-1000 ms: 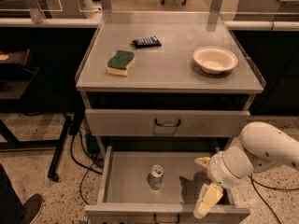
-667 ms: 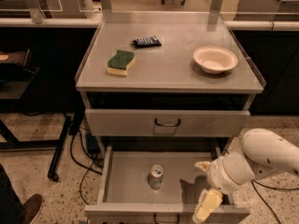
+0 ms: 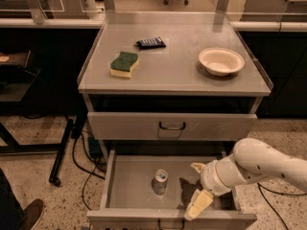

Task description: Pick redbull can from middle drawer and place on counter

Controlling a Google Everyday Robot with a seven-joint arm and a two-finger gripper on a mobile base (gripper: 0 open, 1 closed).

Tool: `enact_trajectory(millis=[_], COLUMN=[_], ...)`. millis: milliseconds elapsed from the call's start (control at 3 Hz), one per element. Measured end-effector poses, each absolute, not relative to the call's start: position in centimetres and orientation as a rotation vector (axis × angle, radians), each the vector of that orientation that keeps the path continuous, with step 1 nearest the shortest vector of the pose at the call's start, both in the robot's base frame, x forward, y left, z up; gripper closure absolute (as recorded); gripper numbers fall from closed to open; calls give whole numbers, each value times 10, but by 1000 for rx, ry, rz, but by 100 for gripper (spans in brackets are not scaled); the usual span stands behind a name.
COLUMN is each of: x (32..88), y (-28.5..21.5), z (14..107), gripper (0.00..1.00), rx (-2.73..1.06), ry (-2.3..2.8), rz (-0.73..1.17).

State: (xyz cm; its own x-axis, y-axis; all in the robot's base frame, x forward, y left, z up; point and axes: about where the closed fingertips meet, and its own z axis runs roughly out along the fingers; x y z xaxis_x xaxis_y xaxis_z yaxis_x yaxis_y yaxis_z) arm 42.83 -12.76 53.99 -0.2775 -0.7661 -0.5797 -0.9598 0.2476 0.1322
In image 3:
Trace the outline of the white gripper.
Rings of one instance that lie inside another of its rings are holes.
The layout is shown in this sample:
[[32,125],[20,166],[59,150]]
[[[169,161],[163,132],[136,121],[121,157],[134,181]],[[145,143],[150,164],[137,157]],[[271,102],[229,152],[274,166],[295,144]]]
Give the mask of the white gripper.
[[218,177],[216,170],[217,160],[213,160],[208,164],[192,163],[191,167],[201,174],[201,185],[204,190],[197,189],[188,204],[184,213],[187,220],[195,219],[202,211],[204,211],[212,202],[213,196],[222,196],[231,191],[226,187],[222,180]]

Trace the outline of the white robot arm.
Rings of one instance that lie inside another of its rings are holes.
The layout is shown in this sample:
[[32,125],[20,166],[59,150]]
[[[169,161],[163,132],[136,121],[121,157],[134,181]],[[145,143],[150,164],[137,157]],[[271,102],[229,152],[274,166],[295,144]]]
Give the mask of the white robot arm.
[[269,176],[307,192],[307,161],[254,138],[241,139],[221,160],[207,164],[194,162],[191,167],[200,175],[202,190],[193,193],[184,214],[187,220],[196,219],[210,206],[214,196],[223,196],[238,185],[256,183]]

